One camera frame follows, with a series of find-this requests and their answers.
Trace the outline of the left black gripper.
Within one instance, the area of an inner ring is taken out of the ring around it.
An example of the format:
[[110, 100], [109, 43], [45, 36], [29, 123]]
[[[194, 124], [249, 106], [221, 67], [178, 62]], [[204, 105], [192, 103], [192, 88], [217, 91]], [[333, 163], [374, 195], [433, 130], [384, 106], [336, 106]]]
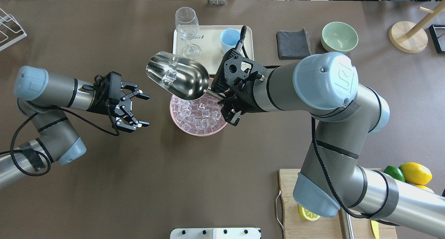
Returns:
[[116, 128], [119, 131], [132, 133], [137, 128], [150, 126], [149, 122], [139, 121], [132, 113], [131, 105], [118, 105], [120, 101], [127, 101], [133, 97], [149, 100], [138, 85], [128, 81], [121, 81], [121, 74], [110, 72], [106, 76], [97, 75], [93, 86], [85, 85], [87, 93], [93, 93], [93, 100], [88, 112], [110, 115], [116, 118]]

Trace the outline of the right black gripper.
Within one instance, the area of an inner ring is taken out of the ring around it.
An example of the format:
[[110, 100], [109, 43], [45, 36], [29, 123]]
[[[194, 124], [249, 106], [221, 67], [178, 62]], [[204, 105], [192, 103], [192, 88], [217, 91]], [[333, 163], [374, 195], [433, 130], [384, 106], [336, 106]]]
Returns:
[[243, 57], [235, 49], [225, 53], [211, 85], [214, 93], [225, 95], [218, 102], [225, 122], [237, 126], [241, 115], [265, 112], [254, 99], [254, 83], [265, 82], [267, 71], [266, 67]]

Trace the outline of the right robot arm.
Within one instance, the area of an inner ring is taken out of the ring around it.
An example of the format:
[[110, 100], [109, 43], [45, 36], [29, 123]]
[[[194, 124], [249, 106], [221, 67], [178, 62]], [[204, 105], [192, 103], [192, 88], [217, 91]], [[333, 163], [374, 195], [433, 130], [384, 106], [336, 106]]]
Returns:
[[340, 209], [444, 237], [444, 197], [357, 165], [367, 135], [388, 122], [388, 103], [358, 82], [351, 59], [339, 52], [310, 55], [266, 68], [234, 49], [221, 60], [211, 89], [224, 93], [225, 121], [245, 113], [303, 110], [312, 138], [293, 190], [295, 201], [327, 218]]

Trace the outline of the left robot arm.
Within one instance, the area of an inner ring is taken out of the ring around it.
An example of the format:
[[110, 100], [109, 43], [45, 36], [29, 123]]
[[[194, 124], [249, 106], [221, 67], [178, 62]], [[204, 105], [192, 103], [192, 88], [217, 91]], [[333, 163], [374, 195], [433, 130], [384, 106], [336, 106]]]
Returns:
[[42, 176], [51, 164], [66, 165], [87, 151], [80, 135], [69, 121], [70, 109], [84, 110], [110, 118], [115, 130], [131, 133], [148, 122], [132, 114], [132, 98], [150, 97], [135, 83], [123, 81], [121, 74], [97, 75], [93, 83], [51, 73], [42, 68], [23, 66], [14, 86], [17, 107], [32, 122], [39, 137], [19, 147], [14, 133], [10, 149], [1, 153], [1, 188], [25, 176]]

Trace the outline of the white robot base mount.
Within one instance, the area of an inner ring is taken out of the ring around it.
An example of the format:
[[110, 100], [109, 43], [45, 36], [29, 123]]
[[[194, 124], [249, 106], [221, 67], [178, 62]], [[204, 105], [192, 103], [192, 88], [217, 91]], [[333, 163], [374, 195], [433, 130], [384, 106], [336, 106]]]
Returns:
[[176, 228], [170, 239], [261, 239], [260, 228]]

